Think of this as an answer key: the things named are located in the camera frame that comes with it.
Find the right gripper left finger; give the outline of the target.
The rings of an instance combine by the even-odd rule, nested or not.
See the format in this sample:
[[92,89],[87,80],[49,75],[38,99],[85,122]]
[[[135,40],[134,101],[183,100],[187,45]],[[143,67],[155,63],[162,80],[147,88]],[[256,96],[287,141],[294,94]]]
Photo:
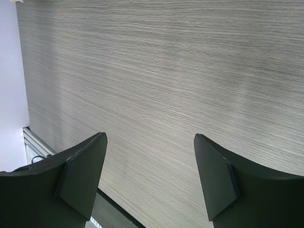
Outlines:
[[83,228],[90,220],[105,160],[107,135],[0,174],[3,228]]

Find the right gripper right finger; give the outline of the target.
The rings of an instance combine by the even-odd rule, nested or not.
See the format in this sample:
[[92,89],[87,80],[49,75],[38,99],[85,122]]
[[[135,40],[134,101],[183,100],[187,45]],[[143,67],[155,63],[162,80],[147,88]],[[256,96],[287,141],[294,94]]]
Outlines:
[[303,176],[253,162],[200,133],[194,137],[194,151],[214,227],[303,227]]

